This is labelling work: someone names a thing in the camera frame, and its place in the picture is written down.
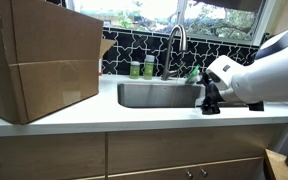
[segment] cabinet drawer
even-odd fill
[[[104,133],[0,138],[0,179],[103,176]]]
[[[223,161],[109,176],[109,180],[256,180],[262,158]]]
[[[281,125],[108,133],[108,174],[262,156]]]

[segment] backsplash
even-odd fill
[[[166,34],[104,27],[103,38],[117,42],[103,56],[103,73],[128,75],[130,63],[139,61],[140,75],[142,75],[145,56],[148,54],[155,56],[153,76],[161,76],[166,59],[168,37],[169,35]],[[227,55],[240,64],[248,65],[258,50],[257,46],[188,37],[188,52],[185,52],[182,57],[182,53],[178,51],[179,38],[176,37],[174,41],[170,56],[170,70],[178,69],[181,60],[185,62],[185,66],[180,70],[180,77],[184,77],[196,65],[204,71],[220,55]]]

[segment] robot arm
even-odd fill
[[[242,66],[220,56],[206,74],[203,114],[219,113],[216,104],[221,101],[245,103],[250,110],[264,110],[254,108],[263,101],[288,101],[288,30],[265,42],[253,64]]]

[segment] window frame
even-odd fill
[[[80,1],[80,0],[65,0],[66,1],[66,8],[80,12],[80,9],[74,7],[73,1]],[[263,4],[261,5],[261,9],[259,10],[258,19],[256,20],[255,31],[252,40],[237,40],[237,39],[229,39],[223,37],[215,37],[215,36],[208,36],[208,35],[200,35],[194,33],[187,33],[187,36],[190,38],[199,38],[199,39],[206,39],[206,40],[213,40],[213,41],[220,41],[220,42],[228,42],[228,43],[236,43],[236,44],[243,44],[243,45],[250,45],[250,46],[260,46],[262,42],[263,35],[266,32],[269,32],[272,24],[269,22],[275,18],[274,9],[278,7],[278,3],[280,0],[263,0]],[[184,14],[185,8],[187,6],[188,0],[178,0],[177,4],[177,23],[183,24],[184,22]]]

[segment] window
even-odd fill
[[[182,24],[191,37],[251,42],[265,0],[66,0],[104,26],[169,34]]]

